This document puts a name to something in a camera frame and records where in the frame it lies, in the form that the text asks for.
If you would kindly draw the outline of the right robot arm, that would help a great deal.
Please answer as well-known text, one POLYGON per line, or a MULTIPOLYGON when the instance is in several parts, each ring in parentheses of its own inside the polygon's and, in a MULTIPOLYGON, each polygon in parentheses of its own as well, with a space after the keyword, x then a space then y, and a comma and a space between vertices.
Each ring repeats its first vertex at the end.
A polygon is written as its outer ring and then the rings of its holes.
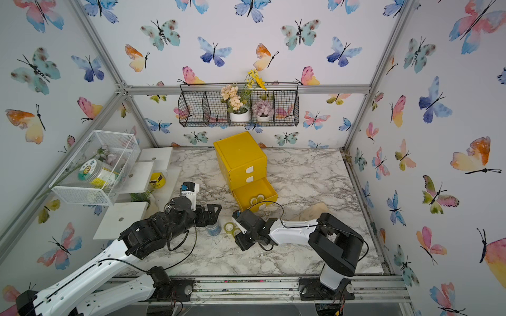
POLYGON ((280 246, 296 244, 310 246, 324 262, 320 284, 328 290, 337 290, 355 275, 361 251, 366 242, 360 234, 330 213, 322 213, 309 221, 263 220, 251 210, 236 211, 233 221, 241 233, 235 242, 242 251, 255 244, 280 246))

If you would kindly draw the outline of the yellow drawer cabinet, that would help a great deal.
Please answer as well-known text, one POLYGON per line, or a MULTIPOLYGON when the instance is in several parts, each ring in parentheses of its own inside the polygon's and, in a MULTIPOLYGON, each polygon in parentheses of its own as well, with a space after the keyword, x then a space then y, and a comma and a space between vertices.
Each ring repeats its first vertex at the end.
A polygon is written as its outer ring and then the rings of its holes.
POLYGON ((217 162, 239 209, 256 212, 278 199, 267 179, 267 156, 251 133, 242 132, 215 142, 217 162), (251 198, 265 199, 250 205, 251 198))

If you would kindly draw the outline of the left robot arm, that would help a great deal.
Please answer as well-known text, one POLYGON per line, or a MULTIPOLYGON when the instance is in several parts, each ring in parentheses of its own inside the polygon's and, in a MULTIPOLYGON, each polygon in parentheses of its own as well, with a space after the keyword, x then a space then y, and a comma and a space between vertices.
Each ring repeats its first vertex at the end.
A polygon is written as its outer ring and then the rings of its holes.
POLYGON ((51 312, 70 312, 78 300, 98 289, 124 267, 132 267, 192 227, 217 223, 221 212, 221 205, 193 206, 192 201, 184 196, 170 200, 168 207, 168 211, 157 212, 133 223, 101 254, 60 283, 40 292, 23 292, 16 300, 17 313, 49 315, 51 312))

